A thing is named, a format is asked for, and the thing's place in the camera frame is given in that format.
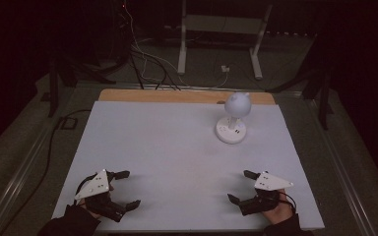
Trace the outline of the metal floor rail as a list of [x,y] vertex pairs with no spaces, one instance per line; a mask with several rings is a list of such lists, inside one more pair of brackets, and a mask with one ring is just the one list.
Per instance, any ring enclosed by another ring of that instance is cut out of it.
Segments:
[[41,131],[38,133],[38,137],[31,144],[31,148],[26,157],[10,179],[7,187],[5,188],[3,195],[0,197],[0,233],[3,231],[3,224],[7,220],[8,213],[10,212],[16,198],[22,191],[28,176],[32,170],[33,163],[38,157],[38,154],[54,128],[53,124],[46,124],[42,126]]
[[318,107],[315,101],[305,100],[305,104],[311,113],[312,119],[316,124],[317,130],[323,139],[323,143],[328,149],[329,157],[334,165],[334,171],[337,179],[342,187],[346,201],[356,221],[356,224],[362,236],[378,236],[373,224],[368,218],[366,210],[363,207],[360,196],[352,185],[351,179],[347,173],[347,169],[341,160],[341,156],[333,143],[329,132],[320,124],[318,118]]

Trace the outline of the white metal stand frame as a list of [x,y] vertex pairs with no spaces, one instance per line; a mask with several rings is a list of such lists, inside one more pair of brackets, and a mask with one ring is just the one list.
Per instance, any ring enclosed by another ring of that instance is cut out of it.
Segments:
[[187,13],[187,0],[182,0],[180,49],[177,63],[177,74],[184,75],[186,71],[186,34],[188,30],[255,34],[257,39],[255,44],[249,48],[249,56],[254,78],[256,80],[262,80],[263,72],[260,66],[258,54],[272,10],[273,4],[268,4],[260,19],[193,15]]

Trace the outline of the white round desk lamp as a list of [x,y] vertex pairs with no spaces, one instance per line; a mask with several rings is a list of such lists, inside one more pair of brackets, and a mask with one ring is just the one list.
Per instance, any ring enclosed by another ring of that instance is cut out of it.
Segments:
[[226,144],[239,144],[247,134],[247,127],[242,121],[251,111],[252,103],[248,92],[235,92],[224,104],[226,117],[216,124],[217,137]]

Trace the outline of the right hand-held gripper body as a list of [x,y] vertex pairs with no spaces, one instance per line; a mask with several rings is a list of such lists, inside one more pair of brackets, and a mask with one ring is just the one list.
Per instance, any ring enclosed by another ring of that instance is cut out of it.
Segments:
[[241,213],[249,215],[274,209],[281,202],[279,190],[292,186],[291,182],[268,172],[260,173],[254,184],[256,195],[238,205]]

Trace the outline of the person's left hand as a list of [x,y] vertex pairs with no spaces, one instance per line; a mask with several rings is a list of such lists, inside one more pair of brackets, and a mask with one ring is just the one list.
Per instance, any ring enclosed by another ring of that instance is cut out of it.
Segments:
[[100,219],[102,217],[102,215],[100,214],[97,214],[97,213],[94,213],[92,211],[90,211],[87,206],[86,206],[86,200],[85,199],[81,199],[78,203],[77,203],[77,206],[78,207],[81,207],[83,208],[84,210],[86,210],[93,218],[95,219]]

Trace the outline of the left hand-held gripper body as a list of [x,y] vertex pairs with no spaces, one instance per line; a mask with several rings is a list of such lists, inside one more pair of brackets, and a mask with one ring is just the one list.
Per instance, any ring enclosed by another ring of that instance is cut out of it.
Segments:
[[125,207],[114,203],[110,198],[110,183],[115,180],[113,173],[102,169],[86,177],[77,188],[74,204],[85,199],[90,211],[119,222],[125,214]]

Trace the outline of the person's right hand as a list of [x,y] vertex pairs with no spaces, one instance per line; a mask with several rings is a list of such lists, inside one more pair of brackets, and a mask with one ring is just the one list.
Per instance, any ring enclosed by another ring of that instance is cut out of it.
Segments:
[[272,224],[278,224],[293,217],[293,210],[287,203],[285,190],[281,189],[279,193],[281,202],[274,209],[262,212]]

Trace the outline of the white table mat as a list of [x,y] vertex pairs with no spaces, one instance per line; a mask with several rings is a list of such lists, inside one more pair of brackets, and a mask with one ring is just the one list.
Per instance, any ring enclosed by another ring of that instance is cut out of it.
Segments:
[[243,175],[250,170],[291,182],[287,193],[301,226],[323,227],[280,108],[253,106],[244,120],[247,135],[236,145],[215,134],[224,114],[220,104],[96,102],[53,214],[63,214],[87,176],[128,170],[111,197],[141,204],[120,222],[104,220],[101,232],[259,230],[267,220],[242,215],[228,199],[254,196],[253,180]]

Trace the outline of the black stand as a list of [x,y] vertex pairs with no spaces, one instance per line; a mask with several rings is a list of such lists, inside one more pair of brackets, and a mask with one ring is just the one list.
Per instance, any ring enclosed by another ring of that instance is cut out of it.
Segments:
[[74,70],[77,69],[89,76],[92,80],[105,85],[114,85],[114,81],[108,80],[97,72],[92,71],[79,61],[70,57],[52,57],[49,59],[49,92],[46,92],[41,100],[49,102],[48,116],[53,117],[59,106],[59,82],[65,87],[74,87],[78,79]]
[[329,111],[329,93],[332,71],[333,67],[309,69],[306,72],[298,73],[292,80],[281,84],[280,86],[268,88],[267,92],[280,93],[293,87],[294,85],[306,81],[307,84],[301,92],[301,96],[304,99],[314,99],[316,96],[319,96],[318,121],[322,128],[327,130],[327,115]]

